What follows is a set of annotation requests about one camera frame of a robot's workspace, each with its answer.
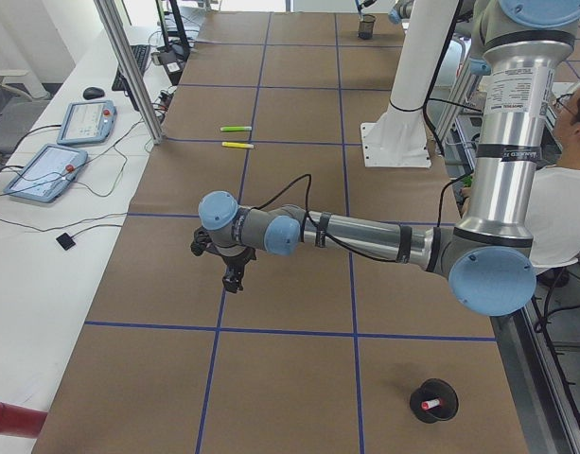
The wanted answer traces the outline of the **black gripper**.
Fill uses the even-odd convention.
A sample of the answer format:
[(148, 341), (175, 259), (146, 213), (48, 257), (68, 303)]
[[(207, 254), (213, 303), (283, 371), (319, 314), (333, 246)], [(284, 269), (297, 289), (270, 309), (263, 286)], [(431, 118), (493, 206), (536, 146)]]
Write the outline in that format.
[(243, 245), (218, 246), (218, 252), (226, 265), (226, 271), (222, 277), (224, 289), (227, 292), (243, 291), (244, 270), (250, 261), (256, 260), (255, 248)]

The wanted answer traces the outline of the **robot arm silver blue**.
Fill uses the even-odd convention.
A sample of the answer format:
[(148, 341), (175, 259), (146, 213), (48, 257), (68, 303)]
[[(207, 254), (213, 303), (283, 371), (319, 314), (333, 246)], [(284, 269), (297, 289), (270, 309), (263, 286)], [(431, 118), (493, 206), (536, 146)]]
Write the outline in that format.
[(393, 24), (401, 24), (412, 16), (414, 0), (397, 0), (388, 13), (388, 18)]
[(580, 254), (580, 84), (552, 93), (579, 19), (580, 1), (475, 3), (471, 62), (491, 80), (469, 203), (454, 227), (418, 231), (295, 205), (244, 207), (216, 191), (200, 202), (192, 252), (222, 258), (230, 292), (241, 290), (257, 251), (288, 255), (305, 242), (418, 265), (484, 315), (522, 308), (539, 273)]

